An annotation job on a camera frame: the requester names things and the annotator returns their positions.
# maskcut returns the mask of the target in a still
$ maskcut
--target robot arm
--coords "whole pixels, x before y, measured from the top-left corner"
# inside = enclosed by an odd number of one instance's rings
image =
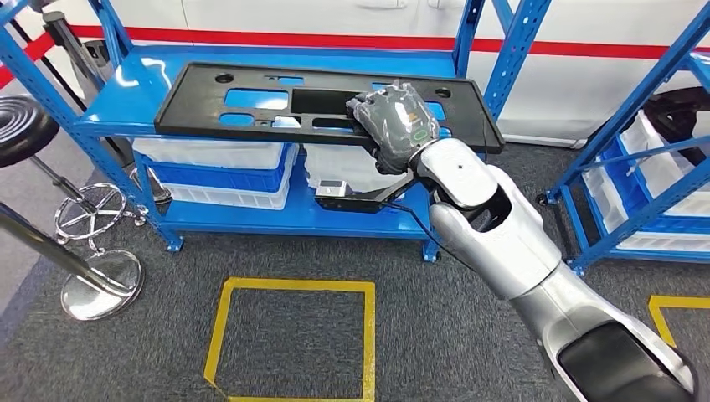
[[[348,106],[379,145],[378,166],[388,173],[414,171],[430,189],[436,200],[430,222],[441,244],[511,303],[567,396],[700,400],[689,363],[581,281],[510,177],[463,142],[439,139],[423,104],[413,88],[395,83]],[[421,127],[431,128],[416,136],[421,141],[410,141]]]

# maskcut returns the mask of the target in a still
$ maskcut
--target white wall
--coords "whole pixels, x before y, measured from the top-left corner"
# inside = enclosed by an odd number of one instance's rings
[[[242,32],[455,36],[464,0],[114,0],[129,27]],[[597,44],[670,44],[705,0],[554,0],[538,40]],[[70,23],[96,25],[85,0],[59,0]],[[39,16],[20,23],[41,33]],[[502,39],[491,2],[477,38]],[[710,45],[710,38],[702,45]],[[68,60],[50,54],[69,75]],[[472,53],[469,76],[485,88],[496,56]],[[572,145],[610,116],[655,60],[530,55],[499,124],[516,139]],[[697,85],[679,74],[665,88]]]

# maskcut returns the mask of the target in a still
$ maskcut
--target black plastic panel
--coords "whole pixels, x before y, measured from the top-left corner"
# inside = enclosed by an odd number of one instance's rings
[[[425,101],[441,104],[445,119],[440,120],[440,125],[449,129],[453,137],[476,152],[502,150],[501,133],[483,106],[478,86],[471,80],[234,64],[186,64],[158,111],[155,128],[158,133],[174,136],[372,147],[372,139],[346,115],[345,102],[358,93],[373,90],[373,84],[388,84],[396,79],[410,82]],[[294,81],[299,85],[290,85]],[[281,110],[226,106],[225,97],[232,89],[285,91],[288,105]],[[227,126],[219,121],[226,113],[251,115],[253,121],[246,126]],[[301,126],[273,127],[277,116],[295,117]]]

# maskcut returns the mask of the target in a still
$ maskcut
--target black cushion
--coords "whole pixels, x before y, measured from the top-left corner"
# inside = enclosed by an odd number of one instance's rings
[[[618,322],[585,333],[559,354],[558,361],[589,402],[699,400]]]
[[[33,156],[59,132],[59,124],[28,95],[0,96],[0,168]]]

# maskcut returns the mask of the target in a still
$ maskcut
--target black cable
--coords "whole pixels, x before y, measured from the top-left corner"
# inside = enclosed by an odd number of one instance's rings
[[[457,257],[454,253],[452,253],[449,249],[447,249],[446,247],[444,247],[444,246],[436,239],[436,236],[434,236],[434,234],[431,233],[431,230],[429,230],[429,228],[426,227],[426,225],[424,224],[424,222],[422,222],[421,219],[419,219],[419,216],[417,216],[417,213],[416,213],[413,209],[411,209],[411,208],[409,208],[409,207],[405,207],[405,206],[403,206],[403,205],[394,204],[394,203],[384,203],[384,204],[385,204],[386,206],[392,208],[392,209],[398,209],[398,210],[400,210],[400,211],[408,212],[410,215],[412,215],[412,218],[414,218],[414,220],[417,222],[417,224],[419,225],[419,227],[424,231],[424,233],[426,233],[426,235],[429,236],[429,238],[431,239],[431,241],[433,241],[434,243],[436,243],[436,245],[438,245],[440,249],[442,249],[443,251],[446,251],[446,253],[447,253],[448,255],[454,257],[454,260],[459,261],[459,263],[461,263],[463,266],[465,266],[465,267],[468,268],[469,270],[476,272],[476,270],[474,270],[473,268],[471,268],[470,265],[466,264],[466,263],[465,263],[464,261],[462,261],[459,257]]]

